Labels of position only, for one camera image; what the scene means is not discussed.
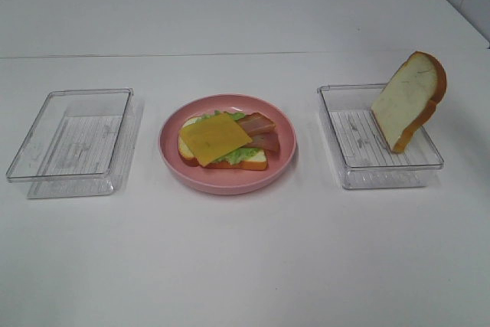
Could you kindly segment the tray bacon strip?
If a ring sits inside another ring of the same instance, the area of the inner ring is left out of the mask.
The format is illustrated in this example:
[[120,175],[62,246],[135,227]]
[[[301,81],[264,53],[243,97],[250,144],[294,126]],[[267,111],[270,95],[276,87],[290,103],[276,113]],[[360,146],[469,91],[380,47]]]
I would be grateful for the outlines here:
[[236,123],[245,131],[248,136],[255,136],[262,133],[272,132],[276,124],[261,113],[252,113],[240,118]]
[[279,137],[276,132],[260,133],[252,136],[252,142],[247,143],[245,147],[278,152],[280,150]]

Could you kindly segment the yellow cheese slice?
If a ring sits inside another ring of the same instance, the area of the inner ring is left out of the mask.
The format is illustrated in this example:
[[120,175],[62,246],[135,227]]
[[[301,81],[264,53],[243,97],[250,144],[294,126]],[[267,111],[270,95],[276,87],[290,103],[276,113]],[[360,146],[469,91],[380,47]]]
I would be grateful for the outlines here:
[[198,123],[195,123],[196,119],[197,116],[190,118],[178,131],[178,152],[183,159],[194,160],[199,166],[211,167],[221,164],[222,162],[212,162],[252,142],[252,137],[226,113]]

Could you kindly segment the square white bread slice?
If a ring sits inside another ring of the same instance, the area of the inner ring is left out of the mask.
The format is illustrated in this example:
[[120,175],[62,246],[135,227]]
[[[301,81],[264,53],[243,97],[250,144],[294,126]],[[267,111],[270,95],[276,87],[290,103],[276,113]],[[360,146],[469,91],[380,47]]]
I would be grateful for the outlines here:
[[[194,160],[187,161],[183,158],[182,160],[191,166],[199,166]],[[221,164],[218,164],[216,166],[203,167],[203,168],[216,168],[216,169],[239,168],[243,170],[258,170],[258,171],[262,171],[267,168],[267,157],[263,161],[259,161],[257,156],[255,156],[252,158],[252,160],[253,161],[245,161],[245,162],[241,162],[238,165],[233,165],[233,166],[228,166],[225,162],[222,162]]]

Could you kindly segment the right clear plastic tray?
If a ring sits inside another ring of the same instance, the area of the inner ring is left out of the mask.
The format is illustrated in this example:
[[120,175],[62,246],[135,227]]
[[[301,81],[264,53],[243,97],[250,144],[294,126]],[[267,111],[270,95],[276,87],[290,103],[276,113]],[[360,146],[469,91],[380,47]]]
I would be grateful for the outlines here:
[[371,112],[384,85],[326,85],[317,89],[319,118],[343,188],[418,188],[427,186],[444,161],[425,129],[405,151],[390,151]]

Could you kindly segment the round-top bread slice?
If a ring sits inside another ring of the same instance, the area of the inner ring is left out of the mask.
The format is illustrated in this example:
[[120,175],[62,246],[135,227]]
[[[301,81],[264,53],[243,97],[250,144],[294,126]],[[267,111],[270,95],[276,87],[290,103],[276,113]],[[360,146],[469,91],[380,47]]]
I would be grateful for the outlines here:
[[399,67],[371,105],[390,151],[405,150],[435,113],[446,88],[446,72],[431,54],[416,51]]

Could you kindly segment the left clear plastic tray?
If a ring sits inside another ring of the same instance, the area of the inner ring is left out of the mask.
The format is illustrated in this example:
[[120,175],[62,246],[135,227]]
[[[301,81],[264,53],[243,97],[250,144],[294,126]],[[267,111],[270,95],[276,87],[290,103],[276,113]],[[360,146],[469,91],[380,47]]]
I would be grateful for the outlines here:
[[111,195],[138,131],[130,88],[49,93],[6,172],[29,199]]

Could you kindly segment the green lettuce leaf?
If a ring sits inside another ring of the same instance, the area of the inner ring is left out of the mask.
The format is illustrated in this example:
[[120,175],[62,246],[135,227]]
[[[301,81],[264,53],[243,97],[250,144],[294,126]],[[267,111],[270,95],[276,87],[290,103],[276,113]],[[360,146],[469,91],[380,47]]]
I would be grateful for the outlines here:
[[[228,116],[233,121],[237,121],[241,118],[244,118],[246,116],[245,113],[242,112],[236,112],[236,113],[229,113],[229,112],[221,112],[220,110],[215,110],[214,114],[203,114],[202,116],[198,116],[197,119],[195,120],[195,123],[198,123],[202,120],[205,119],[210,119],[211,117],[214,117],[216,115],[220,115],[222,113],[226,113]],[[244,146],[233,150],[232,152],[227,153],[226,155],[221,156],[220,158],[214,160],[212,164],[217,164],[220,162],[227,162],[230,165],[237,165],[240,164],[241,162],[245,161],[253,161],[252,158],[257,156],[259,161],[263,161],[266,156],[265,152],[263,149],[259,148],[245,148]]]

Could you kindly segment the clear plastic tray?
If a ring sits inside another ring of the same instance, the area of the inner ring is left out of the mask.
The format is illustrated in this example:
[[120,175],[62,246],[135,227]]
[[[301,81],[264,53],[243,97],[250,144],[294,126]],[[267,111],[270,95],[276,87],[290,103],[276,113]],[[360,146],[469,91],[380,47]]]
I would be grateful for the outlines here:
[[405,151],[390,151],[371,112],[384,85],[326,85],[317,89],[319,118],[343,188],[418,188],[427,186],[444,161],[425,129]]
[[6,172],[29,199],[111,195],[138,131],[130,88],[49,93]]

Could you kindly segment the pink round plate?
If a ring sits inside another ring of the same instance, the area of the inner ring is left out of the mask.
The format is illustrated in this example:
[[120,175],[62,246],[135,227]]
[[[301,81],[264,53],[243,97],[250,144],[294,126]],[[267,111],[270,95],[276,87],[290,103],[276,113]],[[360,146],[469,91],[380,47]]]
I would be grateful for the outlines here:
[[[276,124],[280,151],[268,156],[268,167],[263,171],[238,168],[212,169],[191,167],[178,154],[178,131],[191,117],[215,110],[244,113],[262,113]],[[206,96],[181,106],[167,119],[159,136],[163,162],[170,172],[190,188],[217,195],[238,195],[263,188],[274,182],[289,167],[296,153],[297,141],[293,125],[287,115],[271,103],[254,96],[218,94]]]

